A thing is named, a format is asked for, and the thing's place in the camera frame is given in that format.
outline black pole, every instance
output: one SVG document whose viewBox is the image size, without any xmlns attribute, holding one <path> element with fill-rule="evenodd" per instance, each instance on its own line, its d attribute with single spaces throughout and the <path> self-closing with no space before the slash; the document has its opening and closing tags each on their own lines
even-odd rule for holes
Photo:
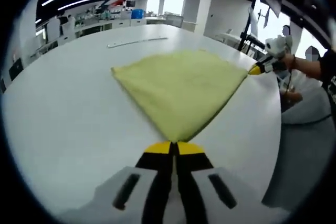
<svg viewBox="0 0 336 224">
<path fill-rule="evenodd" d="M 254 7 L 256 6 L 256 0 L 253 0 L 252 1 L 252 10 L 254 9 Z M 246 27 L 245 27 L 245 30 L 244 32 L 241 34 L 241 40 L 240 40 L 240 44 L 238 46 L 238 51 L 241 51 L 243 46 L 244 46 L 244 42 L 246 40 L 246 37 L 247 37 L 247 31 L 248 31 L 248 27 L 250 26 L 251 24 L 251 15 L 248 15 L 248 19 L 247 19 L 247 23 L 246 23 Z"/>
</svg>

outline white table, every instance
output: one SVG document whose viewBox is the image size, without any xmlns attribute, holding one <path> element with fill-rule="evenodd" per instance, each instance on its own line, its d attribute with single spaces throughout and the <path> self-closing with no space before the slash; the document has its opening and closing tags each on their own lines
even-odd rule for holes
<svg viewBox="0 0 336 224">
<path fill-rule="evenodd" d="M 158 36 L 168 39 L 107 48 Z M 206 49 L 246 69 L 255 62 L 210 38 L 146 25 L 76 39 L 37 59 L 13 81 L 2 103 L 10 150 L 48 210 L 59 214 L 86 204 L 97 186 L 163 140 L 110 68 L 185 48 Z M 277 160 L 280 120 L 275 75 L 249 76 L 193 141 L 215 166 L 243 178 L 262 199 Z"/>
</svg>

